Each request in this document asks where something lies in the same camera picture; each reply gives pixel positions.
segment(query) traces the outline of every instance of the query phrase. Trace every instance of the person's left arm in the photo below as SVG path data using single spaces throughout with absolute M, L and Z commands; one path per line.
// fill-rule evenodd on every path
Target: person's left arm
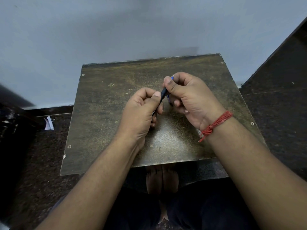
M 110 145 L 37 230 L 103 228 L 150 126 L 156 124 L 156 114 L 151 115 L 160 98 L 160 92 L 142 88 L 129 99 Z

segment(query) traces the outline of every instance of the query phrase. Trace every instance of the foot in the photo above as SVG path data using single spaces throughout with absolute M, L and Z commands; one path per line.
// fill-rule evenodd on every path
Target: foot
M 149 194 L 159 195 L 162 192 L 162 166 L 147 166 L 146 187 Z
M 163 189 L 165 193 L 176 193 L 178 191 L 179 178 L 174 167 L 175 163 L 162 165 Z

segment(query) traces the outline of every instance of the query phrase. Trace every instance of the table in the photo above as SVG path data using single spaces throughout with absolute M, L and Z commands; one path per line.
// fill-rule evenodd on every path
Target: table
M 264 144 L 220 54 L 167 57 L 87 64 L 81 69 L 61 175 L 86 172 L 112 140 L 129 98 L 140 88 L 162 90 L 165 76 L 184 71 L 200 77 L 217 99 Z M 211 147 L 198 143 L 197 130 L 164 102 L 159 124 L 149 131 L 133 167 L 215 158 Z

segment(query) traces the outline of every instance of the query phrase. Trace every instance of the hand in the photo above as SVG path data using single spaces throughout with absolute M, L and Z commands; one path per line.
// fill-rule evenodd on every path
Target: hand
M 189 122 L 203 131 L 226 110 L 216 99 L 208 86 L 198 77 L 179 72 L 164 78 L 163 86 L 170 92 L 174 109 L 186 115 Z
M 149 128 L 157 124 L 157 112 L 163 113 L 163 103 L 159 105 L 160 99 L 161 92 L 141 88 L 125 106 L 116 135 L 120 138 L 129 138 L 136 153 L 144 146 Z

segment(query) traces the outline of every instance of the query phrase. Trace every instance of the dark trousers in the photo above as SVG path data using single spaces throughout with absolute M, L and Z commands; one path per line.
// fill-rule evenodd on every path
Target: dark trousers
M 169 222 L 183 229 L 259 229 L 230 178 L 196 182 L 161 198 Z M 160 215 L 159 197 L 122 188 L 104 229 L 153 229 Z

